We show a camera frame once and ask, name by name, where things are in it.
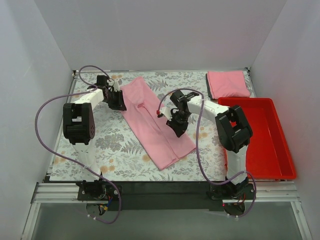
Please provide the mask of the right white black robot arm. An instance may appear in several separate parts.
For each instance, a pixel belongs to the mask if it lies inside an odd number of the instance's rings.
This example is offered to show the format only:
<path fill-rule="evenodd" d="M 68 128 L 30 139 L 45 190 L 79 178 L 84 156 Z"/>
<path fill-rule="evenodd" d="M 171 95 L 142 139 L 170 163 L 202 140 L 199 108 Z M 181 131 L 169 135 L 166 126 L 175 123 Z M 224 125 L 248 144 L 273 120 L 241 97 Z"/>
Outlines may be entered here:
<path fill-rule="evenodd" d="M 205 180 L 210 184 L 208 196 L 214 200 L 223 198 L 244 198 L 245 191 L 254 191 L 249 184 L 249 174 L 246 169 L 247 150 L 253 136 L 253 130 L 238 105 L 228 107 L 205 100 L 204 95 L 197 90 L 190 90 L 188 94 L 183 89 L 169 92 L 174 108 L 159 106 L 157 116 L 166 117 L 169 126 L 179 138 L 187 130 L 189 117 L 198 115 L 216 125 L 218 140 L 226 153 L 227 173 L 224 181 L 216 182 L 207 176 Z"/>

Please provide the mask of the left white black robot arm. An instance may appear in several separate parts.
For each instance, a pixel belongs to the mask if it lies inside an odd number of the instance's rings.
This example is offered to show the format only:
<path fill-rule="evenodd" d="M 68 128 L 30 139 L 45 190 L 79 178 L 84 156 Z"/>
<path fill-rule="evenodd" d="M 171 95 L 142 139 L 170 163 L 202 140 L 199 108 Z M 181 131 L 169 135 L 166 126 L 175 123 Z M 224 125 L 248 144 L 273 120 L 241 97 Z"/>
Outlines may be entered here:
<path fill-rule="evenodd" d="M 107 103 L 114 111 L 126 111 L 123 91 L 117 81 L 108 75 L 98 75 L 96 83 L 88 87 L 88 93 L 72 103 L 63 106 L 63 135 L 73 146 L 77 161 L 83 167 L 83 174 L 92 174 L 91 180 L 83 180 L 78 186 L 83 193 L 95 200 L 107 196 L 107 190 L 100 178 L 102 173 L 94 157 L 93 139 L 96 134 L 94 109 L 100 103 Z"/>

